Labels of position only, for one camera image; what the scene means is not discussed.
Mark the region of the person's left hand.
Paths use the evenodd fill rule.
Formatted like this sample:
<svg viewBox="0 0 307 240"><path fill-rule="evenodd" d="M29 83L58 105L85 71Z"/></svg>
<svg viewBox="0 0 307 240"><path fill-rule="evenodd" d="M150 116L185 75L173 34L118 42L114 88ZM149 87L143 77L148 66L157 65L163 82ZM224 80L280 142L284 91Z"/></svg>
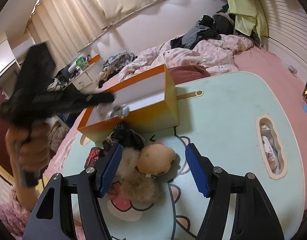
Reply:
<svg viewBox="0 0 307 240"><path fill-rule="evenodd" d="M25 209L32 211L39 197L36 190L40 172L51 159L49 124L41 122L32 128L11 125L5 136L6 149L15 179L16 198Z"/></svg>

